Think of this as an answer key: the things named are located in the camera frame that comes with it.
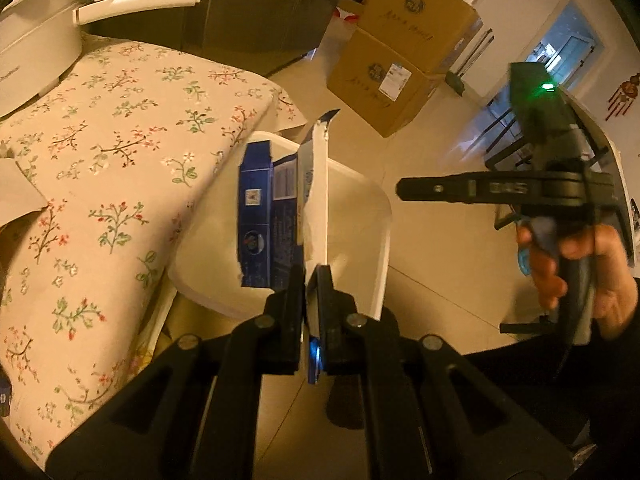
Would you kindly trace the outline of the right hand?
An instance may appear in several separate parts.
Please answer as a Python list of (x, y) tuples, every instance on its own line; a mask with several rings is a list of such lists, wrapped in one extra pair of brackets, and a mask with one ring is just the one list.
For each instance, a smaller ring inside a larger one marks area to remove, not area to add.
[[(529, 226), (516, 231), (518, 246), (529, 250), (529, 264), (539, 303), (551, 311), (567, 294), (558, 265), (534, 244)], [(592, 316), (605, 339), (615, 339), (630, 325), (638, 306), (638, 285), (628, 266), (626, 250), (616, 229), (606, 224), (571, 235), (559, 242), (560, 255), (568, 260), (592, 259), (596, 268)]]

